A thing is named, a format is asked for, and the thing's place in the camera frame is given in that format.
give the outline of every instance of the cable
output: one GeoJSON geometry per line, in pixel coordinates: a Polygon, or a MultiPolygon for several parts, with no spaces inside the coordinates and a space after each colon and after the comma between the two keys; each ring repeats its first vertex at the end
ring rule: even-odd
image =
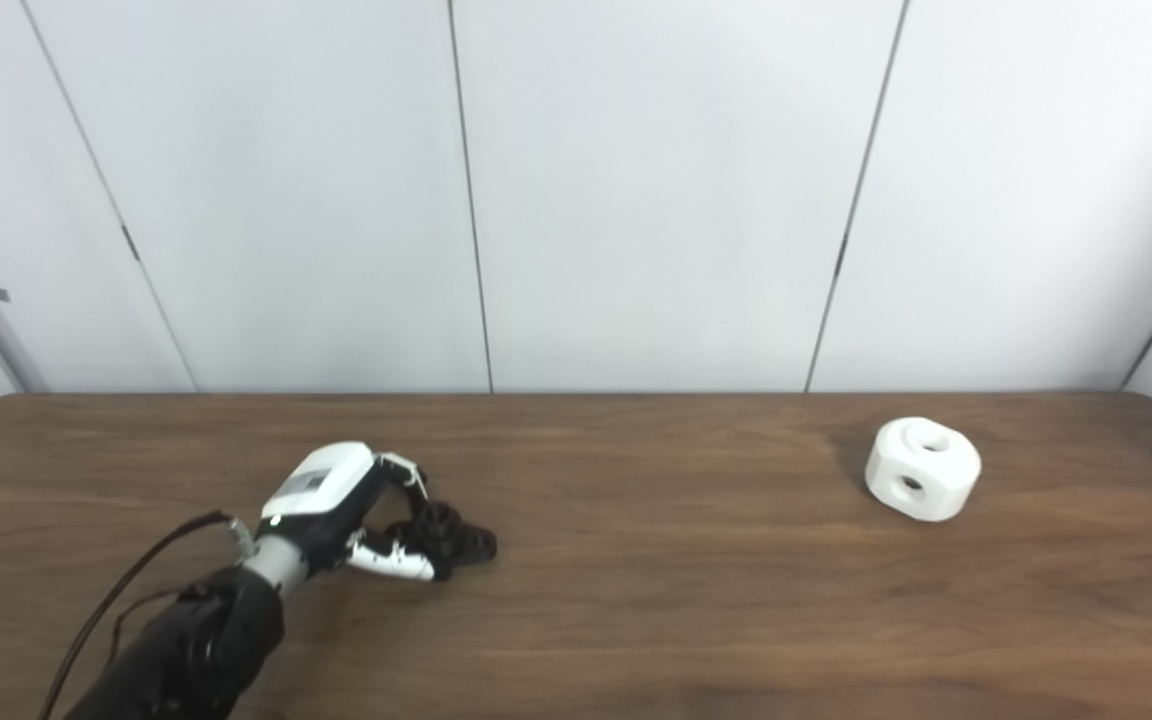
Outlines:
{"type": "Polygon", "coordinates": [[[165,591],[151,592],[150,594],[142,597],[132,605],[127,607],[127,611],[119,612],[118,617],[114,619],[114,632],[109,635],[109,657],[105,660],[105,667],[109,667],[114,664],[115,657],[118,657],[118,639],[123,637],[123,620],[127,620],[128,615],[138,609],[145,602],[153,602],[154,600],[161,600],[165,597],[173,597],[174,594],[180,594],[187,591],[189,588],[170,588],[165,589],[165,591]]]}
{"type": "Polygon", "coordinates": [[[132,578],[136,578],[136,575],[141,574],[141,570],[145,569],[145,566],[150,564],[151,560],[154,560],[157,553],[162,552],[162,548],[169,546],[169,544],[195,532],[197,529],[218,523],[228,523],[229,520],[232,520],[230,516],[225,515],[223,511],[212,510],[207,511],[206,515],[197,516],[195,520],[184,521],[184,523],[180,524],[180,528],[172,530],[160,541],[154,543],[154,546],[145,551],[145,555],[142,555],[141,560],[137,560],[131,568],[128,568],[123,577],[114,583],[114,588],[111,588],[108,593],[105,593],[104,600],[100,600],[100,605],[96,606],[96,611],[92,611],[86,623],[83,623],[83,627],[78,630],[78,635],[74,637],[74,643],[70,643],[69,650],[65,652],[65,659],[60,661],[56,675],[51,680],[51,688],[47,688],[47,696],[41,702],[40,710],[38,710],[38,720],[50,719],[52,708],[56,706],[56,698],[60,697],[60,689],[65,687],[65,679],[68,679],[69,669],[73,669],[74,666],[74,660],[78,659],[78,652],[82,651],[83,643],[88,642],[88,636],[96,629],[96,623],[100,623],[100,619],[105,616],[105,611],[108,611],[111,605],[114,605],[114,601],[118,600],[119,594],[123,592],[128,583],[131,583],[132,578]]]}

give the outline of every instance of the wood grain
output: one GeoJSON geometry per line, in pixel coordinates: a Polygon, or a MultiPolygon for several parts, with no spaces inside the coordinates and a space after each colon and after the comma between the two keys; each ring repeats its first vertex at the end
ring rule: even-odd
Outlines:
{"type": "MultiPolygon", "coordinates": [[[[0,717],[36,712],[165,530],[251,520],[347,438],[419,461],[500,556],[439,585],[314,579],[236,717],[1152,717],[1135,395],[6,397],[0,717]],[[950,523],[861,487],[874,430],[911,414],[982,452],[950,523]]],[[[230,559],[219,530],[188,539],[129,597],[230,559]]]]}

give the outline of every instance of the label on robotic hand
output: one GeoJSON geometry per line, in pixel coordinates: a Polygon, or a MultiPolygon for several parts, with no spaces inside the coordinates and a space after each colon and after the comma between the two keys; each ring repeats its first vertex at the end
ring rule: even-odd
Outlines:
{"type": "Polygon", "coordinates": [[[310,470],[306,473],[295,473],[283,482],[283,486],[278,488],[273,497],[296,495],[298,492],[311,492],[319,488],[323,480],[332,473],[332,468],[310,470]]]}

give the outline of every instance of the black robotic arm segment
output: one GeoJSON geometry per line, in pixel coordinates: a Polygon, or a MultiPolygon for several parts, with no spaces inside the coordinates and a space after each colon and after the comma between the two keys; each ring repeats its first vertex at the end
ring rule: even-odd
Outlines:
{"type": "Polygon", "coordinates": [[[256,573],[197,579],[120,653],[67,720],[218,720],[283,638],[283,601],[256,573]]]}
{"type": "MultiPolygon", "coordinates": [[[[191,521],[165,541],[217,520],[228,516],[191,521]]],[[[492,560],[497,551],[488,530],[463,523],[448,505],[429,501],[425,475],[416,464],[372,454],[362,442],[312,452],[265,503],[253,546],[250,536],[243,537],[241,562],[188,585],[115,657],[67,720],[225,720],[282,642],[285,598],[316,574],[348,562],[397,577],[447,579],[457,566],[492,560]],[[362,521],[387,487],[403,491],[412,520],[372,533],[362,521]]],[[[165,541],[132,567],[84,626],[41,720],[84,632],[165,541]]]]}

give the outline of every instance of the white cube with holes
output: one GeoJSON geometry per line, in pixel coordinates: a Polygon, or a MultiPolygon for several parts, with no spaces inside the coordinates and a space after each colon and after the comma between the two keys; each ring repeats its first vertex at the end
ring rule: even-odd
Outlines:
{"type": "Polygon", "coordinates": [[[869,492],[882,505],[933,523],[963,510],[979,475],[980,454],[972,441],[927,418],[882,425],[865,467],[869,492]]]}

